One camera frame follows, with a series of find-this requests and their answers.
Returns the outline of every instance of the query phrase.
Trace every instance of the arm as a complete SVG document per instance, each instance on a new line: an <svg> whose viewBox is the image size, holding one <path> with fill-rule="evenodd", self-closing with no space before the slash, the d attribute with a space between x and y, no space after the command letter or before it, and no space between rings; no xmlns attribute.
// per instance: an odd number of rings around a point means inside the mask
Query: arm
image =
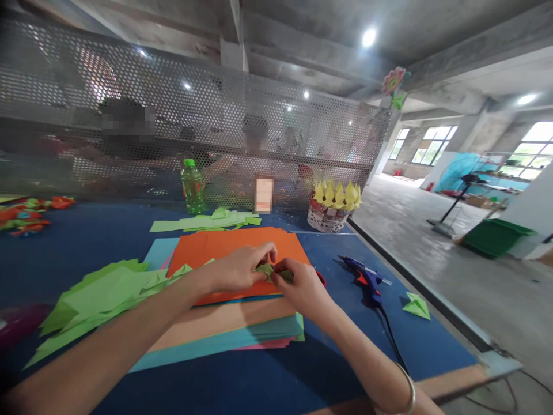
<svg viewBox="0 0 553 415"><path fill-rule="evenodd" d="M181 313L211 292L239 291L266 280L253 270L269 258L277 258L272 242L191 271L20 383L7 394L8 404L25 415L90 413Z"/></svg>
<svg viewBox="0 0 553 415"><path fill-rule="evenodd" d="M285 269L294 274L293 285L284 282L276 273L271 279L298 312L334 340L370 399L389 414L407 410L411 403L411 389L405 375L332 301L313 267L292 259L284 259L275 266L275 272ZM443 415L443 412L417 388L413 414Z"/></svg>

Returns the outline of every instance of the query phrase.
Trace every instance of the ceiling light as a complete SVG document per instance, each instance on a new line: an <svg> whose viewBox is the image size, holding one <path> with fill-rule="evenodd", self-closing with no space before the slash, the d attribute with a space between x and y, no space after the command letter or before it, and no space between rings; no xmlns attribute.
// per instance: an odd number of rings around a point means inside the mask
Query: ceiling light
<svg viewBox="0 0 553 415"><path fill-rule="evenodd" d="M372 46L376 40L376 30L369 29L363 34L363 47Z"/></svg>
<svg viewBox="0 0 553 415"><path fill-rule="evenodd" d="M528 94L528 95L525 95L523 96L522 98L520 98L518 101L517 101L517 104L518 105L526 105L526 104L529 104L531 103L532 101L534 101L534 99L537 98L537 95L536 94Z"/></svg>

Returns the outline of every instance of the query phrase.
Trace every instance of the perforated metal screen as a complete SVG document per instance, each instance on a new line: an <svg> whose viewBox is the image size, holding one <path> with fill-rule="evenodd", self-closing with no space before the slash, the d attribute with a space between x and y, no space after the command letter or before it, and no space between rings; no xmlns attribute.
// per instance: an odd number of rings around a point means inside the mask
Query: perforated metal screen
<svg viewBox="0 0 553 415"><path fill-rule="evenodd" d="M206 197L277 206L313 181L363 188L389 112L23 16L2 21L0 191L182 200L183 158Z"/></svg>

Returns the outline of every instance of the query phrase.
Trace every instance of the cardboard box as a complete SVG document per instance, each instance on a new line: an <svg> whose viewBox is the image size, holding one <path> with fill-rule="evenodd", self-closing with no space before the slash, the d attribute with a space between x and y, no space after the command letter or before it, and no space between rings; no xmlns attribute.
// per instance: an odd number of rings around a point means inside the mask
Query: cardboard box
<svg viewBox="0 0 553 415"><path fill-rule="evenodd" d="M491 207L494 205L494 203L486 199L485 197L472 197L465 200L465 203L467 205L476 206L477 208L481 207L483 209L491 209Z"/></svg>

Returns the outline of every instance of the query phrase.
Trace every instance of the orange paper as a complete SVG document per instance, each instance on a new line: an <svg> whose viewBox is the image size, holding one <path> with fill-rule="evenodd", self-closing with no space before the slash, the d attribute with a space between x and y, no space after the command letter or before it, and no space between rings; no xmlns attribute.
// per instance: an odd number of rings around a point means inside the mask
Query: orange paper
<svg viewBox="0 0 553 415"><path fill-rule="evenodd" d="M154 352L295 314L283 297L188 310L148 350Z"/></svg>
<svg viewBox="0 0 553 415"><path fill-rule="evenodd" d="M243 246L259 246L273 241L278 250L277 261L291 258L310 264L304 249L295 233L288 233L275 228L237 229L235 231L199 232L181 236L179 244L173 253L173 260L167 272L172 276L185 264L193 269L204 265L211 258L219 259L227 256ZM220 303L245 297L254 297L278 293L271 282L260 281L252 288L241 292L213 293L202 298L196 305Z"/></svg>

